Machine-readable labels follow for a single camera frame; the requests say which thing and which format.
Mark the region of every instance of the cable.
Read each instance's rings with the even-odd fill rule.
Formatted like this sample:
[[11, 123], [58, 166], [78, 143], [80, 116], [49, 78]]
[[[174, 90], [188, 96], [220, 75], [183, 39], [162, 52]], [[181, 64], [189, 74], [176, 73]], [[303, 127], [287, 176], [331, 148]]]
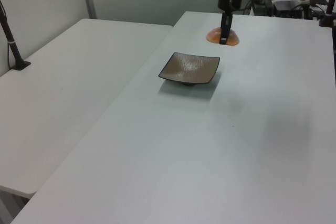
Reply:
[[299, 6], [301, 6], [301, 8], [302, 8], [303, 5], [304, 5], [304, 4], [299, 4], [299, 5], [297, 5], [297, 6], [294, 6], [291, 10], [294, 10], [295, 8], [298, 8]]
[[247, 4], [245, 5], [245, 8], [248, 6], [249, 3], [251, 3], [251, 0], [249, 0], [249, 1], [247, 2]]
[[316, 5], [316, 7], [323, 11], [323, 13], [325, 14], [325, 11], [320, 6]]

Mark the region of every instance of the white table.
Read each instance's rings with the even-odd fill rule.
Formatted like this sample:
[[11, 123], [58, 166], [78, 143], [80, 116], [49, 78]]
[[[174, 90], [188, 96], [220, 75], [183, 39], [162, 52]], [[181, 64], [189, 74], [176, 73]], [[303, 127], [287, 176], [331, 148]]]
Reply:
[[[229, 47], [220, 19], [185, 13], [13, 224], [334, 224], [331, 30], [235, 16]], [[157, 77], [175, 51], [220, 56], [211, 83]]]
[[2, 76], [0, 190], [30, 198], [171, 28], [83, 19]]

